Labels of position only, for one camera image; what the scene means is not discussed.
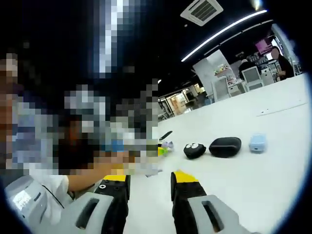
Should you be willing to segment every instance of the ceiling light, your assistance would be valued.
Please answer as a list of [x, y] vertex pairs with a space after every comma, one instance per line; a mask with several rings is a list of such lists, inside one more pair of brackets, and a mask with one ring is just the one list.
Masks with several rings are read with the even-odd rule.
[[230, 28], [234, 27], [235, 25], [245, 21], [245, 20], [248, 20], [252, 17], [255, 17], [257, 15], [261, 15], [263, 13], [266, 13], [267, 10], [263, 10], [263, 11], [258, 11], [258, 12], [255, 12], [251, 15], [248, 15], [248, 16], [245, 16], [244, 18], [241, 18], [240, 20], [230, 24], [229, 26], [225, 27], [224, 29], [222, 29], [221, 31], [217, 32], [216, 34], [214, 34], [212, 37], [208, 38], [207, 40], [205, 40], [203, 43], [201, 43], [198, 47], [196, 47], [191, 53], [189, 53], [187, 56], [185, 56], [181, 62], [184, 62], [185, 60], [187, 60], [190, 56], [192, 56], [192, 54], [194, 54], [197, 50], [199, 50], [201, 47], [203, 47], [205, 44], [207, 44], [208, 42], [212, 41], [213, 39], [215, 39], [217, 36], [221, 35], [222, 33], [224, 33], [225, 31], [229, 30]]

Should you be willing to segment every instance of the ceiling air conditioner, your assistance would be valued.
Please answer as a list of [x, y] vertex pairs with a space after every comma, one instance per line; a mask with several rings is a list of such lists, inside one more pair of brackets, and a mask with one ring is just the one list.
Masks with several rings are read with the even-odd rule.
[[195, 0], [180, 16], [199, 26], [203, 26], [222, 11], [223, 8], [216, 0]]

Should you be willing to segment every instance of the white table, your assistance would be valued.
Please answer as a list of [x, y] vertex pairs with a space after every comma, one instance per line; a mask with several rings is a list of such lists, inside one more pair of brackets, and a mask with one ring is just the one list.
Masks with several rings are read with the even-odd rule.
[[[307, 172], [310, 106], [257, 115], [262, 110], [287, 108], [297, 99], [308, 101], [307, 88], [304, 75], [300, 75], [159, 123], [159, 137], [173, 131], [168, 140], [174, 142], [175, 152], [161, 161], [164, 172], [149, 178], [132, 176], [124, 233], [176, 233], [170, 172], [177, 169], [199, 179], [206, 193], [216, 195], [235, 210], [249, 231], [271, 233], [294, 204]], [[255, 133], [267, 135], [268, 150], [264, 154], [249, 152], [248, 142]], [[231, 136], [242, 140], [234, 158], [215, 158], [207, 150], [200, 158], [187, 160], [183, 153], [187, 143], [209, 147], [214, 139]]]

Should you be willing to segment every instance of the person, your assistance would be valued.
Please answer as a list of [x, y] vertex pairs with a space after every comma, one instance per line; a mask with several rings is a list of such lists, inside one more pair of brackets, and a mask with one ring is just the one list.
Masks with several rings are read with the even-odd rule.
[[[4, 75], [1, 76], [0, 136], [1, 143], [6, 147], [2, 147], [5, 152], [1, 156], [1, 166], [12, 172], [28, 170], [29, 175], [47, 190], [48, 204], [44, 216], [51, 224], [56, 224], [64, 206], [71, 202], [68, 192], [88, 188], [106, 175], [123, 174], [123, 162], [128, 153], [97, 149], [79, 132], [81, 121], [71, 117], [68, 126], [64, 128], [64, 137], [58, 140], [58, 144], [66, 150], [57, 155], [63, 163], [60, 167], [68, 170], [63, 174], [59, 173], [58, 168], [54, 170], [52, 165], [56, 163], [51, 152], [55, 135], [49, 136], [49, 126], [44, 125], [50, 122], [47, 120], [48, 115], [40, 109], [30, 108], [30, 103], [23, 102], [14, 94], [12, 86], [17, 82], [17, 58], [7, 58], [2, 63], [1, 73]], [[58, 131], [56, 134], [62, 135], [60, 129]], [[86, 156], [85, 153], [89, 156], [87, 160], [82, 158]]]
[[243, 59], [241, 65], [239, 66], [239, 77], [241, 80], [245, 80], [242, 71], [255, 67], [256, 64], [254, 62], [249, 62], [247, 59]]
[[294, 76], [293, 67], [291, 66], [290, 62], [281, 55], [277, 46], [272, 47], [271, 56], [273, 59], [278, 60], [278, 63], [281, 67], [281, 71], [277, 74], [280, 80], [285, 80]]

